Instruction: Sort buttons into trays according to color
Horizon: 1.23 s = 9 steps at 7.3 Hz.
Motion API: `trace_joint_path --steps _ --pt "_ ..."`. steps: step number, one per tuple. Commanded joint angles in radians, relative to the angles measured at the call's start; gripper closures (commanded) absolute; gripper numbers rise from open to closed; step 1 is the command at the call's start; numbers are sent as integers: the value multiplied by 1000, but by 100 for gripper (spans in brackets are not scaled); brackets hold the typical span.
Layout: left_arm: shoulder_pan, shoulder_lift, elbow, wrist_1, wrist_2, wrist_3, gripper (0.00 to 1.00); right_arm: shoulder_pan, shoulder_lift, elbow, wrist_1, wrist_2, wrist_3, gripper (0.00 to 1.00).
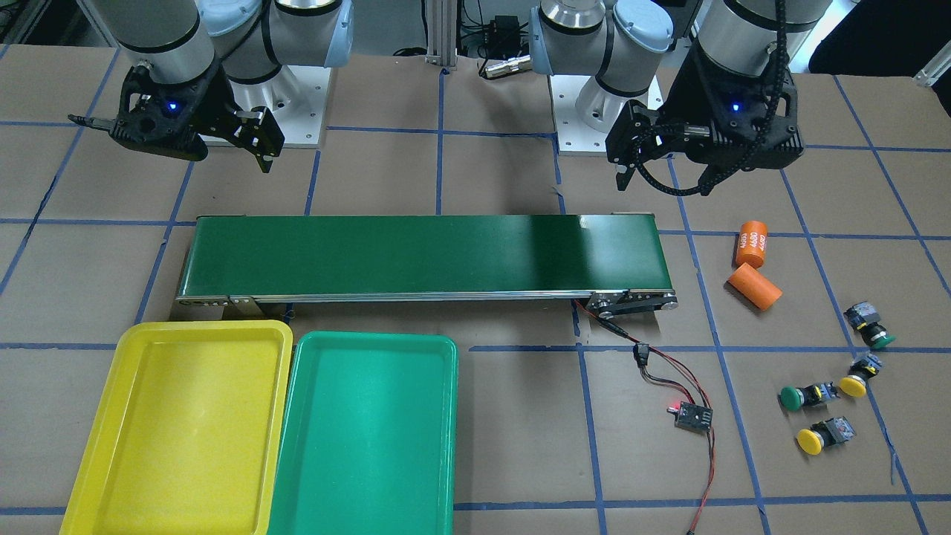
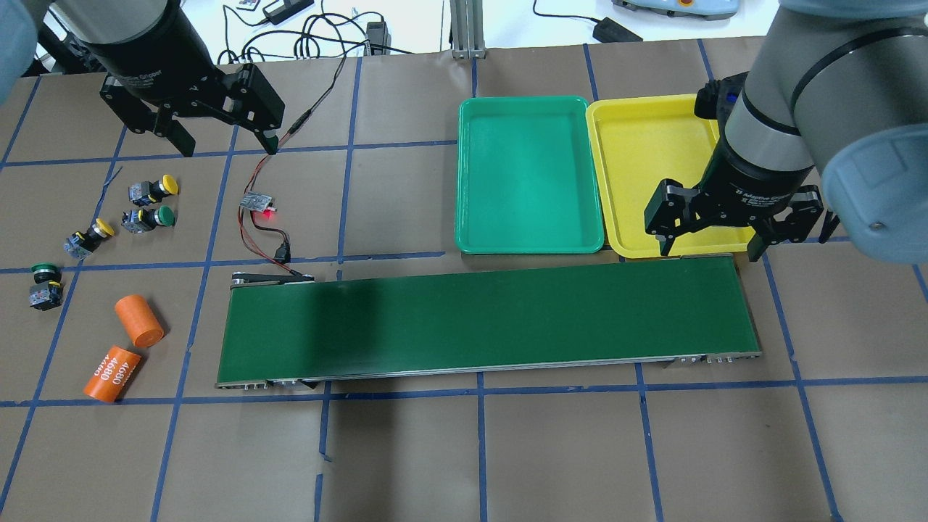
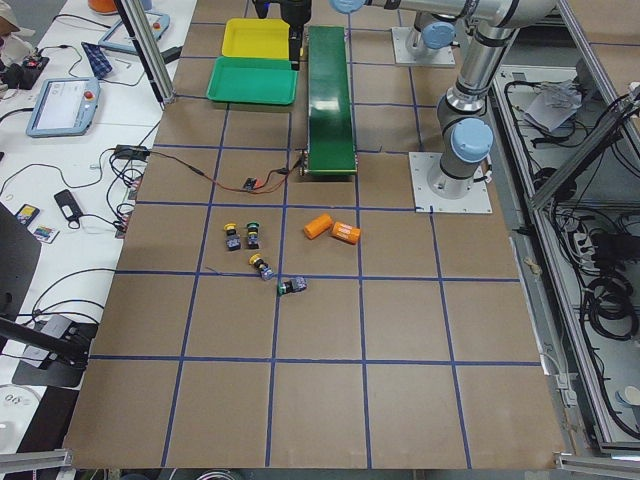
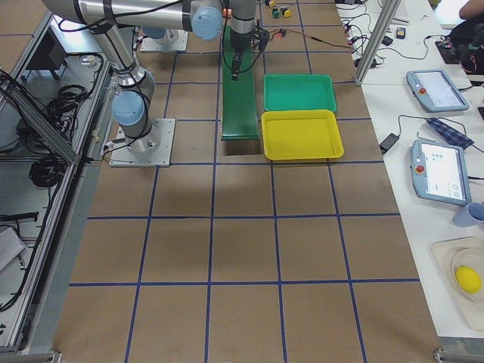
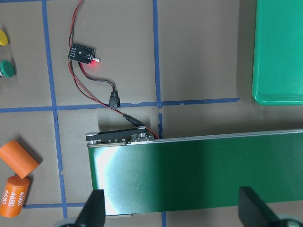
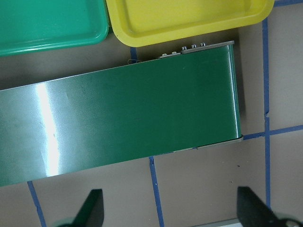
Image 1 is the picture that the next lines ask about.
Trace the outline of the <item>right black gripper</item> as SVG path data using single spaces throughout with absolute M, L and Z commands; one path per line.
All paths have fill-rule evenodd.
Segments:
M 208 156 L 201 136 L 223 129 L 224 139 L 255 157 L 269 173 L 285 145 L 285 136 L 268 106 L 238 111 L 227 75 L 214 63 L 193 80 L 160 84 L 145 65 L 134 65 L 123 78 L 115 120 L 68 115 L 82 128 L 110 132 L 123 148 L 186 161 Z

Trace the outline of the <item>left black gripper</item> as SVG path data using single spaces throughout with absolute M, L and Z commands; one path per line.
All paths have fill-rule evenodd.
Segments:
M 633 173 L 641 172 L 656 190 L 669 191 L 644 166 L 661 156 L 656 126 L 671 150 L 706 167 L 700 187 L 715 187 L 737 172 L 784 169 L 804 152 L 797 97 L 787 52 L 772 52 L 759 75 L 746 76 L 704 51 L 690 51 L 661 108 L 639 100 L 621 106 L 606 138 L 616 189 L 625 192 Z

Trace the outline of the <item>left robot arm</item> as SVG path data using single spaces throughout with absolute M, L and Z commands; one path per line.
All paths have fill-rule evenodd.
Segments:
M 606 133 L 616 187 L 638 174 L 658 192 L 710 195 L 738 172 L 784 169 L 804 152 L 791 48 L 828 1 L 714 1 L 669 94 L 642 101 L 682 36 L 678 2 L 540 1 L 528 44 L 538 74 L 585 76 L 580 111 Z

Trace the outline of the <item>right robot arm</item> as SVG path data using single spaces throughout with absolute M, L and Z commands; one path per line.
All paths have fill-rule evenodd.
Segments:
M 350 1 L 95 1 L 130 60 L 113 118 L 69 115 L 136 152 L 203 161 L 214 137 L 263 173 L 285 145 L 275 113 L 299 101 L 293 65 L 338 68 L 353 43 Z

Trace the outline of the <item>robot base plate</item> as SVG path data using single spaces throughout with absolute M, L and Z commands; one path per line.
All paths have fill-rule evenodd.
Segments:
M 605 91 L 594 76 L 549 77 L 551 111 L 561 155 L 607 155 L 607 135 L 629 99 Z
M 318 148 L 332 68 L 283 65 L 271 79 L 258 84 L 231 81 L 236 102 L 244 108 L 266 105 L 276 116 L 290 148 Z

